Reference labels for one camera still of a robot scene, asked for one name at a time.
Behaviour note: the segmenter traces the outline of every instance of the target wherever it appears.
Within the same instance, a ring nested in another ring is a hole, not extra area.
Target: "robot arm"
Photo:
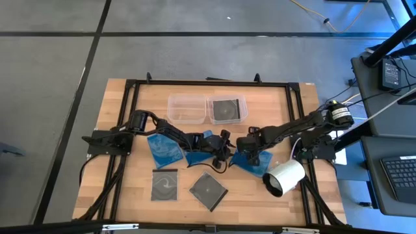
[[[146,131],[148,118],[151,118],[156,126],[154,130]],[[113,127],[110,131],[94,131],[92,136],[83,136],[83,140],[90,144],[88,153],[127,155],[131,151],[133,135],[149,136],[155,133],[174,140],[185,151],[200,151],[214,155],[217,159],[214,166],[217,168],[220,167],[218,161],[225,161],[230,156],[228,146],[232,145],[229,141],[229,131],[222,130],[220,136],[211,135],[207,138],[204,138],[203,133],[184,133],[146,110],[136,110],[125,124]]]
[[[279,144],[284,138],[300,133],[302,145],[311,149],[323,140],[331,140],[331,131],[346,130],[354,124],[348,108],[341,103],[330,103],[323,110],[316,110],[307,116],[281,126],[263,128],[249,127],[246,137],[237,139],[237,149],[247,156],[248,162],[258,165],[260,152]]]

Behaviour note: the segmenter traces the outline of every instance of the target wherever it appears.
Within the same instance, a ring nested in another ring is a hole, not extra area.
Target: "black keyboard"
[[[396,199],[416,203],[416,156],[384,158],[381,162]]]

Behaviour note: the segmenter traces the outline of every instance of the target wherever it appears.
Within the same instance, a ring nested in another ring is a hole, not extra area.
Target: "gray floor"
[[[1,1],[0,31],[95,31],[104,2]],[[361,3],[301,2],[329,17],[338,29],[345,28],[362,7]],[[405,23],[409,18],[400,1],[389,3],[398,21]],[[104,31],[329,30],[321,19],[305,13],[289,0],[118,0],[112,2]],[[371,3],[350,31],[394,32],[395,29],[383,5]],[[354,77],[350,58],[382,41],[380,38],[102,38],[45,221],[71,218],[77,197],[77,176],[87,148],[81,136],[89,135],[95,126],[108,78],[144,79],[146,72],[151,72],[154,79],[210,76],[251,81],[255,73],[260,73],[264,81],[315,83],[322,101],[345,89],[345,81]],[[7,154],[0,157],[0,226],[31,221],[91,42],[92,38],[0,37],[0,54],[6,55],[0,57],[0,142],[27,152],[26,157]],[[339,99],[357,92],[351,88]],[[398,217],[385,216],[383,224],[360,222],[360,218],[367,218],[368,210],[348,202],[353,199],[351,186],[340,185],[347,219],[353,226],[416,230],[406,225],[408,220],[400,227],[387,225],[401,222]],[[380,215],[371,213],[374,220]]]

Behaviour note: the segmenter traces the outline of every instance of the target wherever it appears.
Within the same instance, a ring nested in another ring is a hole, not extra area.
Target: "wooden tabletop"
[[[97,120],[97,128],[108,130],[116,125],[122,102],[125,79],[109,79]],[[317,91],[314,84],[301,83],[301,96],[305,113],[318,107]],[[202,133],[211,130],[219,135],[222,129],[231,132],[231,142],[247,134],[249,126],[264,127],[289,122],[288,105],[284,88],[245,86],[179,86],[140,85],[136,109],[154,112],[167,119],[168,97],[170,94],[244,94],[248,117],[242,123],[212,125],[207,116],[200,125],[175,124],[184,132]],[[294,94],[295,114],[296,101]],[[148,120],[146,130],[154,128]],[[268,149],[273,153],[272,163],[289,160],[291,146],[289,139]],[[84,170],[83,182],[79,189],[73,217],[78,218],[93,204],[101,192],[107,171],[109,156],[100,155]],[[315,170],[321,196],[338,219],[346,222],[334,169],[326,161],[315,160]],[[151,201],[151,178],[155,163],[144,136],[134,138],[133,149],[127,158],[117,221],[155,222],[177,224],[250,224],[250,225],[305,225],[304,209],[299,185],[281,198],[271,195],[261,178],[233,166],[224,174],[218,174],[208,166],[187,168],[186,160],[175,162],[165,168],[178,169],[178,200]],[[190,192],[189,188],[206,171],[215,177],[229,192],[213,212],[209,212]],[[109,217],[112,194],[105,211]],[[309,195],[312,219],[316,222],[313,198]]]

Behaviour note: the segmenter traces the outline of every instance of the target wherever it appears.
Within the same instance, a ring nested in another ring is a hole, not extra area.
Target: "plastic container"
[[[248,116],[246,98],[243,95],[208,97],[208,113],[213,124],[243,122]]]
[[[206,97],[201,94],[171,94],[168,119],[173,124],[202,124],[207,116]]]

